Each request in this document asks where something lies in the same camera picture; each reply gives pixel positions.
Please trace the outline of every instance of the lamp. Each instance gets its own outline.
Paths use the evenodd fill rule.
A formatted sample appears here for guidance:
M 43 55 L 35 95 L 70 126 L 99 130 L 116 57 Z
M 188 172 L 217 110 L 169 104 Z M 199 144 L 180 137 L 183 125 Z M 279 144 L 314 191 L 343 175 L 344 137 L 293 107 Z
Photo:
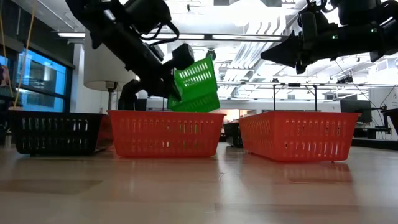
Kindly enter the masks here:
M 121 91 L 135 74 L 127 71 L 124 64 L 105 45 L 92 48 L 90 33 L 85 38 L 84 85 L 92 90 L 109 93 L 108 109 L 112 109 L 113 91 Z

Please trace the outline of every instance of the table surface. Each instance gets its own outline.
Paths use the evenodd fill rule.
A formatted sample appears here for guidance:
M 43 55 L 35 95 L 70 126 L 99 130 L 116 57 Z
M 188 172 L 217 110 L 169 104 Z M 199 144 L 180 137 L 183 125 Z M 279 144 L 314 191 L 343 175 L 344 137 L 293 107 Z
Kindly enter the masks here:
M 396 152 L 283 164 L 226 146 L 207 159 L 0 149 L 1 223 L 398 223 Z

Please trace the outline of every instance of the ceiling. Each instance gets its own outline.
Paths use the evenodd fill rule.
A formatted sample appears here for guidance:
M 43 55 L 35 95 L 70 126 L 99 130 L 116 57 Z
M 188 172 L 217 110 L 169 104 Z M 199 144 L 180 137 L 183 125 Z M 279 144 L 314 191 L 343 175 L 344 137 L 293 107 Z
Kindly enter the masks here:
M 33 0 L 13 0 L 26 11 L 32 11 Z M 229 0 L 228 6 L 220 6 L 223 0 L 166 0 L 172 13 L 173 22 L 181 33 L 212 34 L 268 34 L 289 35 L 291 30 L 299 30 L 296 15 L 305 7 L 305 0 L 296 0 L 282 7 L 267 7 L 261 0 Z M 338 22 L 337 11 L 327 15 L 330 21 Z M 60 32 L 83 32 L 84 27 L 72 16 L 65 0 L 38 0 L 38 19 Z M 265 62 L 259 54 L 272 46 L 264 42 L 226 42 L 226 41 L 185 41 L 189 43 L 196 59 L 203 58 L 208 49 L 214 49 L 215 72 L 218 81 L 231 82 L 270 82 L 278 78 L 280 82 L 336 83 L 345 73 L 354 77 L 355 83 L 384 82 L 372 78 L 375 72 L 395 68 L 398 55 L 380 59 L 377 63 L 369 61 L 368 54 L 338 58 L 335 62 L 321 60 L 308 66 L 306 73 L 297 75 L 295 69 Z M 161 46 L 171 57 L 171 51 L 182 41 Z M 272 90 L 254 85 L 220 85 L 220 98 L 271 98 Z M 295 90 L 300 97 L 313 97 L 304 91 L 305 96 Z M 282 90 L 281 98 L 287 98 L 291 90 Z

